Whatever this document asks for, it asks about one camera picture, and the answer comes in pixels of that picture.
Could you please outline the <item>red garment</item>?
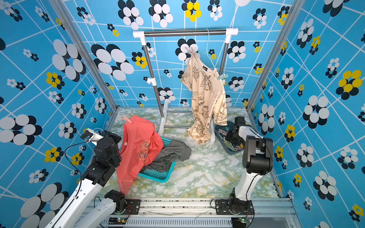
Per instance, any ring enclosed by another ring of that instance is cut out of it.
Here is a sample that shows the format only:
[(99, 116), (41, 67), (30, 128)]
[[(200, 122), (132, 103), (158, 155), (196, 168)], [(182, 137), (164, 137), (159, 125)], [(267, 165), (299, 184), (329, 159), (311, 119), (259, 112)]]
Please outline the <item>red garment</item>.
[(155, 160), (163, 148), (163, 141), (155, 125), (139, 116), (124, 124), (121, 162), (117, 167), (120, 191), (127, 195), (143, 167)]

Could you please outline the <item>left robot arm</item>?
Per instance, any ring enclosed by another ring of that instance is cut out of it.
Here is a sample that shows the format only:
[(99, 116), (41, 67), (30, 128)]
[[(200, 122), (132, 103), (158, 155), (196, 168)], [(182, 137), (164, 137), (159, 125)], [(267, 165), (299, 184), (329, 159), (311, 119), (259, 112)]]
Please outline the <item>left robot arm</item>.
[(104, 199), (85, 217), (84, 210), (106, 185), (116, 168), (121, 156), (118, 143), (121, 137), (104, 130), (101, 135), (87, 129), (81, 136), (95, 145), (94, 157), (81, 181), (59, 213), (46, 225), (48, 228), (96, 228), (114, 212), (122, 213), (126, 208), (125, 195), (111, 190)]

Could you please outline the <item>dark grey garment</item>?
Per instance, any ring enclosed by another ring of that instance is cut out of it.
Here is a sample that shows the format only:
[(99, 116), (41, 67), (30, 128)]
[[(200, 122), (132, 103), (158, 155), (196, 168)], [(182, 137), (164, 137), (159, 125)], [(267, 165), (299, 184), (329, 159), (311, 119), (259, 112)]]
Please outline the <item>dark grey garment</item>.
[(169, 145), (164, 145), (157, 157), (147, 166), (144, 166), (140, 173), (146, 170), (155, 170), (163, 173), (170, 170), (173, 162), (188, 160), (192, 154), (192, 149), (180, 140), (171, 140)]

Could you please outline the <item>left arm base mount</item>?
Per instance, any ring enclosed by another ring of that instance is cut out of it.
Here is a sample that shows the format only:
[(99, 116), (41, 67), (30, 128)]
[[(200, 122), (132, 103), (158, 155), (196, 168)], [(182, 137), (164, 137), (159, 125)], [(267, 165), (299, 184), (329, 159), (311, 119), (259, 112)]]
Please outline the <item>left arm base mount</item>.
[(141, 200), (140, 199), (125, 199), (124, 205), (121, 206), (118, 202), (113, 202), (113, 205), (115, 205), (115, 210), (108, 215), (138, 215), (140, 206), (141, 206)]

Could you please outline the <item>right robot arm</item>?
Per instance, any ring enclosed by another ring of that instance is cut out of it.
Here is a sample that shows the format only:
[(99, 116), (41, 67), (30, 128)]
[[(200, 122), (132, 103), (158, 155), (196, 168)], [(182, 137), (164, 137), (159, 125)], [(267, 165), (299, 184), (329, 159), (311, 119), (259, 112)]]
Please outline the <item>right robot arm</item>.
[(246, 124), (243, 116), (235, 118), (234, 128), (227, 135), (234, 143), (243, 144), (244, 172), (229, 196), (229, 210), (233, 214), (240, 214), (253, 209), (252, 192), (258, 181), (273, 168), (273, 140), (263, 137)]

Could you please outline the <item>mint green clothespin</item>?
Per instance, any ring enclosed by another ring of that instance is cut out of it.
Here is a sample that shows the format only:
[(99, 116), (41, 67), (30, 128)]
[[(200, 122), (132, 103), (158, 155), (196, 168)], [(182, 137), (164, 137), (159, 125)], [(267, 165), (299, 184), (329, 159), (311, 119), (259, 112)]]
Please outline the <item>mint green clothespin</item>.
[(225, 80), (229, 75), (228, 74), (221, 74), (217, 77), (218, 80)]

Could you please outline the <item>beige compass print t-shirt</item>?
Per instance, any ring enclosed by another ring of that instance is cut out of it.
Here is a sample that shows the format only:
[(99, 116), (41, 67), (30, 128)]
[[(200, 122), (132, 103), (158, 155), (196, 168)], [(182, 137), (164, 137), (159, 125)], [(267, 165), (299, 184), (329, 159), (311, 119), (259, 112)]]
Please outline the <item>beige compass print t-shirt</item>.
[(216, 69), (209, 69), (200, 58), (190, 57), (181, 77), (182, 83), (192, 92), (194, 124), (187, 134), (199, 145), (204, 145), (212, 136), (211, 122), (227, 125), (227, 104), (224, 85)]

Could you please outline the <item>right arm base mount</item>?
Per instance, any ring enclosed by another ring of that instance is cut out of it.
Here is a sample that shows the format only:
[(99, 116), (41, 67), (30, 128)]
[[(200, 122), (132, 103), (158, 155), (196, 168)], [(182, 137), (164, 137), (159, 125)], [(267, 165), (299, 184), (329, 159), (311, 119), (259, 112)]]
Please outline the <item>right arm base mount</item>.
[(252, 201), (215, 199), (213, 207), (217, 215), (254, 215)]

